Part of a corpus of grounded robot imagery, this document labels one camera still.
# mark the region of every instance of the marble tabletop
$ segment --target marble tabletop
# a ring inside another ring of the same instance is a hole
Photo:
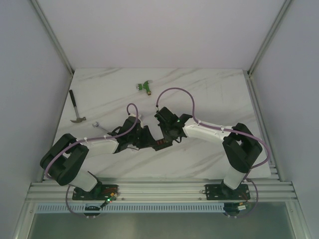
[[[152,80],[152,95],[136,89],[137,83]],[[260,137],[259,128],[242,70],[238,69],[163,69],[163,68],[83,68],[76,69],[70,89],[73,90],[80,117],[86,121],[72,123],[76,118],[68,96],[58,126],[55,141],[63,134],[77,138],[103,136],[105,132],[93,128],[98,121],[112,131],[127,118],[126,106],[134,103],[143,115],[144,125],[150,127],[155,140],[162,138],[156,113],[158,95],[169,87],[188,90],[195,99],[195,114],[199,120],[234,126],[241,122]],[[166,92],[159,108],[166,106],[174,114],[191,114],[191,100],[181,91]],[[256,163],[263,161],[263,150]],[[181,143],[155,152],[127,149],[117,154],[88,158],[83,169],[99,177],[108,178],[207,178],[222,179],[229,163],[222,144],[196,138],[183,138]],[[270,177],[269,165],[253,169],[251,178]]]

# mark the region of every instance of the green valve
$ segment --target green valve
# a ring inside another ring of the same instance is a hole
[[[152,94],[152,92],[150,90],[149,83],[151,83],[151,82],[152,81],[145,81],[143,84],[137,84],[136,89],[138,89],[139,91],[145,89],[146,93],[150,96]]]

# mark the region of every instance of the white vent strip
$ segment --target white vent strip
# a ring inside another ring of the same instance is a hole
[[[70,203],[76,213],[85,212],[86,206],[100,204]],[[109,204],[101,213],[222,213],[223,203],[120,203]],[[36,213],[68,213],[64,203],[39,203]]]

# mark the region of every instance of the black bracket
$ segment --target black bracket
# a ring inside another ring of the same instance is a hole
[[[117,193],[118,185],[104,184],[94,190],[94,195],[91,192],[86,192],[81,188],[76,187],[73,191],[72,200],[74,201],[105,201],[111,197],[111,193]]]
[[[209,201],[221,201],[221,200],[249,200],[250,193],[247,184],[240,184],[235,190],[225,191],[223,184],[206,184],[205,185],[206,199]]]
[[[234,130],[253,135],[242,123],[236,124]],[[223,146],[230,165],[241,173],[248,173],[263,148],[260,143],[250,137],[230,133],[224,137]]]
[[[58,153],[75,142],[76,138],[71,134],[66,133],[63,135],[41,159],[40,166],[43,169],[46,169],[48,164]],[[73,146],[65,152],[66,154],[69,154],[68,158],[61,155],[52,164],[49,169],[50,176],[61,186],[69,184],[78,174],[88,152],[89,149],[84,145],[77,144]]]
[[[88,207],[85,207],[85,212],[84,212],[84,215],[86,216],[98,216],[100,215],[101,213],[88,213],[88,211],[99,211],[101,208],[97,207],[97,206],[88,206]]]

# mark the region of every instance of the white wall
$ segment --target white wall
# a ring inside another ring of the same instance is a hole
[[[284,0],[38,0],[73,68],[248,69]]]
[[[319,238],[319,1],[292,4],[255,80],[278,162]]]
[[[12,238],[49,149],[68,73],[27,0],[0,1],[0,237]]]

